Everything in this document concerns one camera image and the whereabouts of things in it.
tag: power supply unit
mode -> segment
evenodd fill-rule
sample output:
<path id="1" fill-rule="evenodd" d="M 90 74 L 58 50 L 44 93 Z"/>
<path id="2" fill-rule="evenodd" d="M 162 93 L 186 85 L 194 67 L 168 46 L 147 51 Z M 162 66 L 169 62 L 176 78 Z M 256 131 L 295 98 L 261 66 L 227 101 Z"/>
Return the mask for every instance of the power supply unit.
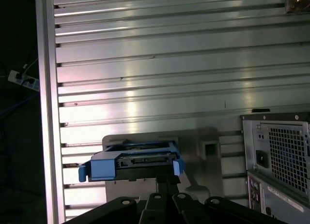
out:
<path id="1" fill-rule="evenodd" d="M 241 116 L 250 208 L 310 223 L 310 113 Z"/>

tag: power socket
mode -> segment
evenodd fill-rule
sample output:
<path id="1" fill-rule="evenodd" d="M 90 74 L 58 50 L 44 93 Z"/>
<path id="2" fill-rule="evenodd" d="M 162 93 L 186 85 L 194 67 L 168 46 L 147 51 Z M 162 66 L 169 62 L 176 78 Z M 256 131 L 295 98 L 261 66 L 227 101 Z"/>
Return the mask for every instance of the power socket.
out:
<path id="1" fill-rule="evenodd" d="M 30 84 L 29 82 L 25 82 L 23 84 L 23 87 L 29 88 L 31 90 L 35 90 L 35 91 L 40 91 L 40 83 L 39 80 L 28 76 L 28 75 L 23 75 L 21 80 L 16 78 L 16 74 L 18 74 L 19 72 L 12 70 L 9 74 L 8 77 L 8 81 L 13 82 L 15 84 L 21 85 L 23 83 L 23 81 L 27 80 L 27 79 L 34 79 L 34 83 Z"/>

